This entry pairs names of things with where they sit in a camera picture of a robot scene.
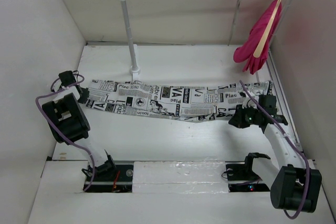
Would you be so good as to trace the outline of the newspaper print trousers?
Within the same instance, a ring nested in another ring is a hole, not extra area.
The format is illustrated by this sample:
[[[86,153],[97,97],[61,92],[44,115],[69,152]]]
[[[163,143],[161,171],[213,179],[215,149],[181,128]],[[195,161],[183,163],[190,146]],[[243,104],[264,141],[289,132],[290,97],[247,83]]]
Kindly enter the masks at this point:
[[[92,80],[87,108],[121,115],[186,122],[229,120],[243,104],[244,89],[252,95],[273,93],[272,81],[217,87],[160,86],[141,81]]]

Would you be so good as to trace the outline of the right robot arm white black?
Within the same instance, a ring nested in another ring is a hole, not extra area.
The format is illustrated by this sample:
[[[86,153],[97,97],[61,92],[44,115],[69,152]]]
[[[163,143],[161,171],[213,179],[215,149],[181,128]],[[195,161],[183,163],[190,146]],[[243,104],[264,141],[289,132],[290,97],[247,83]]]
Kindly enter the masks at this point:
[[[237,105],[229,124],[245,129],[258,126],[269,141],[278,165],[267,154],[249,153],[243,163],[226,165],[224,172],[229,181],[240,181],[244,190],[253,190],[254,184],[262,181],[270,190],[271,204],[285,213],[294,211],[293,219],[301,212],[316,210],[321,173],[309,166],[304,154],[298,150],[285,127],[286,118],[277,113],[274,95],[259,95],[241,92],[243,103]]]

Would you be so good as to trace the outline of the grey metal hanger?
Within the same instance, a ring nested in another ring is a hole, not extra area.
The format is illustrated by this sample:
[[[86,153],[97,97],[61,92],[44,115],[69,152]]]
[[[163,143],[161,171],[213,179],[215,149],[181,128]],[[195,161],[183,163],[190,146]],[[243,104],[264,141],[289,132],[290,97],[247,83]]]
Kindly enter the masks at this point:
[[[230,28],[229,39],[228,39],[228,43],[227,43],[228,46],[231,45],[232,38],[234,36],[235,27],[236,27],[236,23],[237,23],[237,19],[238,19],[238,14],[239,14],[239,9],[240,9],[241,2],[242,2],[242,0],[237,0],[236,1],[235,12],[234,12],[232,25],[231,25],[231,28]]]

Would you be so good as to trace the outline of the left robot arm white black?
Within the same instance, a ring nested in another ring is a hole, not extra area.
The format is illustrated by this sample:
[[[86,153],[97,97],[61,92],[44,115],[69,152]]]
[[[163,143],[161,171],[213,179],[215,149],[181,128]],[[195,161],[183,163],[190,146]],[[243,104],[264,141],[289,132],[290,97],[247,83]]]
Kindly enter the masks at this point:
[[[56,97],[39,109],[55,140],[75,147],[89,161],[88,168],[82,170],[88,178],[112,180],[117,167],[111,155],[89,137],[90,125],[80,106],[89,96],[89,90],[80,86],[83,80],[75,71],[60,73],[50,88]]]

